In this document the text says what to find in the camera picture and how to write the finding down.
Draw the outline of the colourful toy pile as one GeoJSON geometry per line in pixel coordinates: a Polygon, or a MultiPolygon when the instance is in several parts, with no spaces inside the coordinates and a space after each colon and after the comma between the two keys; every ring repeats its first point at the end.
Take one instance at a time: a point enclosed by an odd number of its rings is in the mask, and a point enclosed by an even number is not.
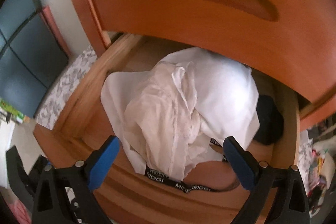
{"type": "Polygon", "coordinates": [[[315,143],[312,156],[307,194],[310,214],[321,208],[325,194],[331,187],[335,174],[335,137],[315,143]]]}

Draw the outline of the white garment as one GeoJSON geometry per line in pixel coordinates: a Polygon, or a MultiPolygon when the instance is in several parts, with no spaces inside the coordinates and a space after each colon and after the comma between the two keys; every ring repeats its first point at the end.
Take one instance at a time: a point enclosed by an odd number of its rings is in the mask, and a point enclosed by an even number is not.
{"type": "MultiPolygon", "coordinates": [[[[243,148],[249,146],[260,126],[256,111],[259,93],[249,67],[197,47],[171,53],[155,66],[160,62],[194,63],[201,131],[218,143],[232,136],[243,148]]],[[[101,103],[112,129],[135,172],[140,174],[148,165],[124,136],[124,112],[136,88],[151,70],[111,73],[101,90],[101,103]]],[[[210,144],[203,157],[203,162],[221,161],[221,155],[210,152],[210,144]]]]}

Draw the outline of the pink foam mat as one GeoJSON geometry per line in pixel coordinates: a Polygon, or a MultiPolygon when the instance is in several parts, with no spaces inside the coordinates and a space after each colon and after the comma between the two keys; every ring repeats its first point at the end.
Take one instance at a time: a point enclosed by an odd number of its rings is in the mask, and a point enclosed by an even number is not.
{"type": "Polygon", "coordinates": [[[51,30],[53,36],[55,37],[56,41],[60,45],[61,49],[65,52],[67,57],[71,57],[72,52],[70,51],[70,49],[68,48],[68,45],[63,39],[63,36],[54,20],[54,17],[52,15],[52,12],[49,6],[45,6],[42,8],[42,16],[46,24],[48,25],[49,29],[51,30]]]}

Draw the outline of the floral bed sheet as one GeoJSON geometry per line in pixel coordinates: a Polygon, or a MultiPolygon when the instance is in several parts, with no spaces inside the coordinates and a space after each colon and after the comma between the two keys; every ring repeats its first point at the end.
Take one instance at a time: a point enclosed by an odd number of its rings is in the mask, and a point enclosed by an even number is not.
{"type": "Polygon", "coordinates": [[[37,124],[52,130],[62,110],[80,81],[97,60],[94,49],[85,49],[61,74],[47,93],[36,117],[37,124]]]}

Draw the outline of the cream lace garment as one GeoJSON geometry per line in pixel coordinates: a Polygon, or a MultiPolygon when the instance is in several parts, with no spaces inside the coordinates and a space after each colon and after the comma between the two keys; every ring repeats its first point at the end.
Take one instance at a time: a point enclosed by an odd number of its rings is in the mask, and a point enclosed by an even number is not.
{"type": "Polygon", "coordinates": [[[150,168],[183,180],[205,160],[210,138],[201,131],[197,101],[192,62],[160,62],[138,85],[123,132],[150,168]]]}

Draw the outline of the dark blue cabinet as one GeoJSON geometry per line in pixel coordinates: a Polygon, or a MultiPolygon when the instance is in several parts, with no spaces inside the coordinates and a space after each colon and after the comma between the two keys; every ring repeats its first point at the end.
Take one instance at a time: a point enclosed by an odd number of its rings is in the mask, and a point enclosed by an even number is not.
{"type": "Polygon", "coordinates": [[[1,98],[34,118],[69,58],[38,0],[5,0],[1,6],[1,98]]]}

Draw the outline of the black bundle in drawer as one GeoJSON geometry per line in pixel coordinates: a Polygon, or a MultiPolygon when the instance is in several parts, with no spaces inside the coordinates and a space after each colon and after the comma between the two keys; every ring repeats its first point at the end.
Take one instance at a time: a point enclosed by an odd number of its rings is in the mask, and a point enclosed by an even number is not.
{"type": "Polygon", "coordinates": [[[273,98],[260,95],[256,111],[260,126],[253,139],[263,145],[276,143],[284,133],[284,118],[273,98]]]}

